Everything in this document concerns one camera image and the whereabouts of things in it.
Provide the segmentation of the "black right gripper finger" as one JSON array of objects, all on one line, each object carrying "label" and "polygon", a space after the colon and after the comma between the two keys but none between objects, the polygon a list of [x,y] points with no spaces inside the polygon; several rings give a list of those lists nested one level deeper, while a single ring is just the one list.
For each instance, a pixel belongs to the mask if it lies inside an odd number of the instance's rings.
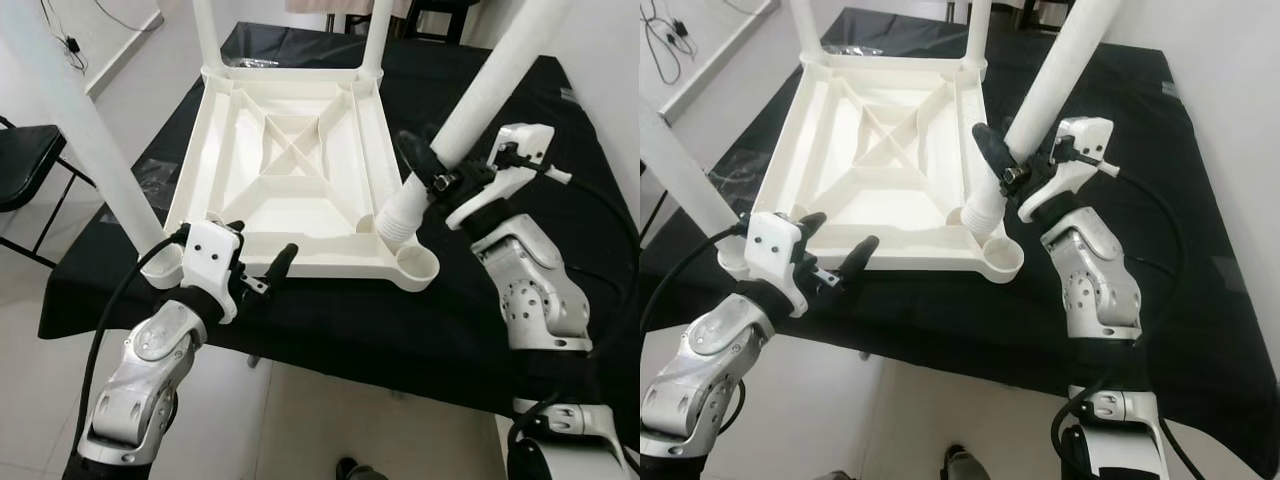
[{"label": "black right gripper finger", "polygon": [[396,156],[417,177],[428,191],[434,191],[433,182],[447,174],[445,166],[440,163],[436,152],[431,147],[431,141],[436,131],[397,131]]},{"label": "black right gripper finger", "polygon": [[1020,166],[998,131],[979,122],[973,125],[972,136],[982,157],[1000,183],[1011,183],[1019,178]]}]

